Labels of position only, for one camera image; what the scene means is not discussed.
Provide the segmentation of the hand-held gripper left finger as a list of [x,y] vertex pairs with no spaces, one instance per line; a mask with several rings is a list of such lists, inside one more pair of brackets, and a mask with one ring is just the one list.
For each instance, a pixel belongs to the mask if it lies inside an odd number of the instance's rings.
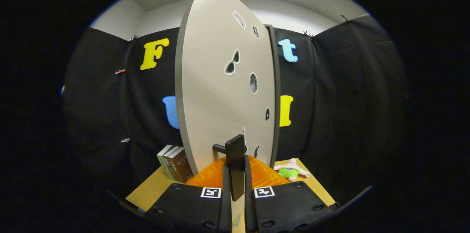
[[205,171],[222,180],[222,185],[193,186],[172,183],[145,213],[167,233],[230,233],[231,200],[228,168],[225,157],[215,161]]

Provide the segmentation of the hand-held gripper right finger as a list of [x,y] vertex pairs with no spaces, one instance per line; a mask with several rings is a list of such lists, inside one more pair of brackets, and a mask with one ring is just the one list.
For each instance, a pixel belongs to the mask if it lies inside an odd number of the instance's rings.
[[247,233],[304,233],[333,216],[340,204],[312,176],[285,178],[297,160],[270,168],[245,156],[245,228]]

